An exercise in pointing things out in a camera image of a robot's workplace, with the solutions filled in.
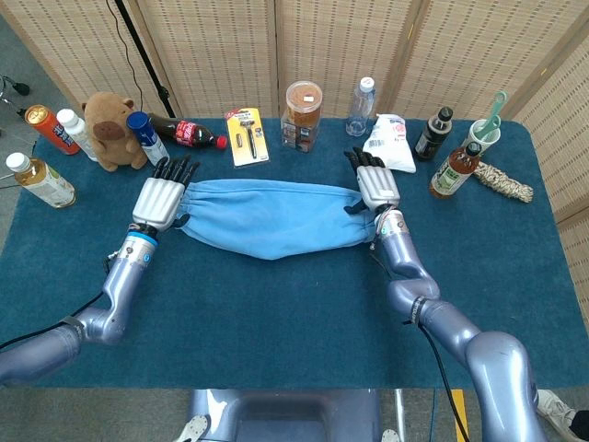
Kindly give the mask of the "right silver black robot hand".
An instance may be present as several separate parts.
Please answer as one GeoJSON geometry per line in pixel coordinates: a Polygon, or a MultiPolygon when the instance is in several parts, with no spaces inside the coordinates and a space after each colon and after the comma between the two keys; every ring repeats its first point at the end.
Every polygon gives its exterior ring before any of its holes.
{"type": "Polygon", "coordinates": [[[352,166],[362,197],[353,206],[344,207],[347,214],[356,215],[363,210],[369,210],[380,215],[389,208],[399,206],[398,186],[392,171],[380,157],[364,152],[360,147],[345,151],[344,155],[352,166]]]}

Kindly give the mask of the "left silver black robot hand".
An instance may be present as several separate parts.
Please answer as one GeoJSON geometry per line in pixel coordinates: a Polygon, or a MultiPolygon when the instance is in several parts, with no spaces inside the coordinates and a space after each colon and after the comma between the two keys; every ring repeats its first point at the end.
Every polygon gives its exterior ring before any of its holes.
{"type": "Polygon", "coordinates": [[[162,157],[156,163],[133,208],[133,222],[149,235],[169,228],[183,227],[189,215],[178,215],[182,197],[200,166],[191,156],[170,159],[162,157]]]}

